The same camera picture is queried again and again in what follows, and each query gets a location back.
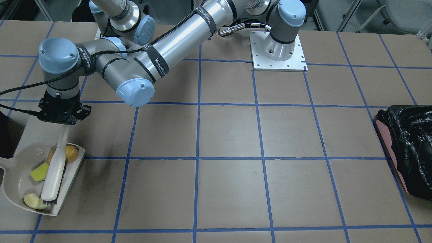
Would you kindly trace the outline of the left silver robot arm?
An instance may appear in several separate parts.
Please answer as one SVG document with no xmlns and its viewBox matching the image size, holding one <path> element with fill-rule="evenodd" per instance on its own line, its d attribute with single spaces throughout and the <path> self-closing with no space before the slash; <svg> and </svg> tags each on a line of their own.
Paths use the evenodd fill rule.
<svg viewBox="0 0 432 243">
<path fill-rule="evenodd" d="M 299 0 L 205 0 L 184 19 L 157 39 L 155 21 L 130 0 L 91 0 L 91 12 L 102 30 L 114 36 L 86 43 L 51 37 L 39 46 L 39 64 L 44 81 L 16 87 L 1 95 L 45 85 L 40 111 L 20 110 L 48 123 L 72 126 L 91 113 L 91 106 L 80 102 L 79 80 L 98 72 L 128 105 L 141 107 L 155 93 L 153 84 L 194 48 L 222 27 L 232 33 L 241 26 L 240 14 L 255 16 L 270 27 L 267 55 L 277 61 L 291 57 L 279 48 L 293 47 L 298 28 L 306 18 L 306 7 Z"/>
</svg>

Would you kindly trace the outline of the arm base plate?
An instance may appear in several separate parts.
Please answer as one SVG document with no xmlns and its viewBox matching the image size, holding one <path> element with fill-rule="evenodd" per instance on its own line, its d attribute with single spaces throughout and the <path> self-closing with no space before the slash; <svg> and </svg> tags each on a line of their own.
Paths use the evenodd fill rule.
<svg viewBox="0 0 432 243">
<path fill-rule="evenodd" d="M 102 37 L 111 37 L 112 34 L 109 29 L 97 29 L 94 40 L 98 40 Z"/>
<path fill-rule="evenodd" d="M 270 32 L 249 32 L 250 52 L 255 71 L 293 71 L 308 70 L 304 52 L 297 35 L 290 44 L 277 43 Z"/>
</svg>

